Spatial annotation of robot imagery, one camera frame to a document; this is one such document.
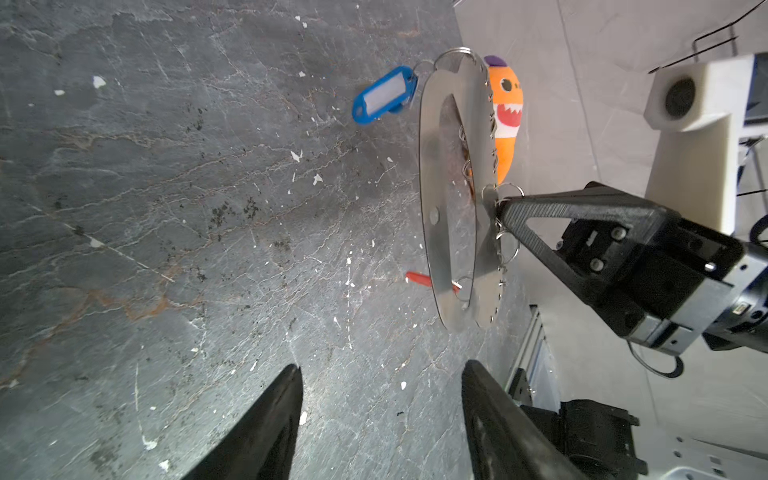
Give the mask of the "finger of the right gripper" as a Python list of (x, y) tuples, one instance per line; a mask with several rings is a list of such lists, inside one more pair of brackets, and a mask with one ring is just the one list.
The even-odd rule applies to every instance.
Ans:
[(550, 248), (529, 227), (522, 233), (511, 233), (535, 258), (553, 273), (584, 304), (621, 338), (631, 337), (636, 324), (636, 303), (621, 291), (617, 274), (610, 270), (618, 261), (603, 262), (599, 271), (590, 267), (597, 254), (586, 250), (586, 239), (596, 231), (594, 221), (577, 221), (566, 229), (564, 247)]
[(507, 197), (497, 219), (510, 233), (522, 233), (529, 219), (570, 219), (615, 224), (640, 236), (652, 235), (666, 223), (666, 208), (613, 187), (589, 182), (581, 190)]

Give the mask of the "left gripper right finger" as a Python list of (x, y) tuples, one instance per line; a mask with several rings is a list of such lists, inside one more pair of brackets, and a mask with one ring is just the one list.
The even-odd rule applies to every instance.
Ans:
[(476, 479), (584, 479), (477, 360), (461, 376), (462, 407)]

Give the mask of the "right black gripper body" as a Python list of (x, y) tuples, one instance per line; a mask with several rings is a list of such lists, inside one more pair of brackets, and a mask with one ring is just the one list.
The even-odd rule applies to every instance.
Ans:
[(713, 351), (767, 350), (767, 246), (667, 216), (645, 237), (572, 218), (558, 258), (569, 288), (619, 337), (668, 355), (697, 338)]

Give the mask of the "red key tag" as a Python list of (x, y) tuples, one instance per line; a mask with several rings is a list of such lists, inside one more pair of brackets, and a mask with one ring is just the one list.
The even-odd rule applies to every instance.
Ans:
[[(413, 271), (407, 271), (405, 274), (405, 278), (409, 282), (413, 282), (418, 285), (422, 285), (425, 287), (433, 286), (432, 279), (429, 275), (425, 275), (425, 274), (421, 274)], [(452, 289), (454, 293), (458, 294), (462, 290), (462, 286), (458, 282), (452, 281)]]

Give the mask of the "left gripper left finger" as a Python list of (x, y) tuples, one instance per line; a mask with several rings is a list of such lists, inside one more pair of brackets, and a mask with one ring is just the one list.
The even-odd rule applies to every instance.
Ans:
[(303, 378), (287, 365), (187, 479), (287, 479), (303, 402)]

